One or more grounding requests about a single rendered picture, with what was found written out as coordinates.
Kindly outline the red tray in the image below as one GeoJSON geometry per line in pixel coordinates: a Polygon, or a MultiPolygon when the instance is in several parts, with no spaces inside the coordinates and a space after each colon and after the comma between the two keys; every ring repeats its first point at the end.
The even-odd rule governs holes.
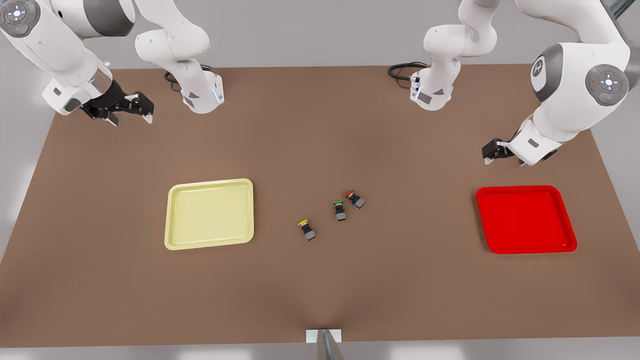
{"type": "Polygon", "coordinates": [[[568,253],[578,247],[554,186],[481,187],[476,199],[487,246],[497,255],[568,253]]]}

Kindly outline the pale yellow tray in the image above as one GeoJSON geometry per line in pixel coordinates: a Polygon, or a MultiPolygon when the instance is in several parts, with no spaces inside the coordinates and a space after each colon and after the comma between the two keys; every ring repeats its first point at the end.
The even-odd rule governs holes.
{"type": "Polygon", "coordinates": [[[167,194],[164,245],[171,251],[244,244],[254,233],[247,178],[177,184],[167,194]]]}

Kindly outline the silver frame post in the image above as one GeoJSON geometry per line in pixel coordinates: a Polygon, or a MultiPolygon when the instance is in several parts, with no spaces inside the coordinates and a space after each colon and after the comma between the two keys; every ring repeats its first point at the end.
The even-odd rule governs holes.
{"type": "Polygon", "coordinates": [[[314,343],[314,360],[345,360],[339,344],[342,342],[341,329],[307,329],[307,344],[314,343]]]}
{"type": "Polygon", "coordinates": [[[600,0],[612,21],[617,21],[636,0],[600,0]]]}

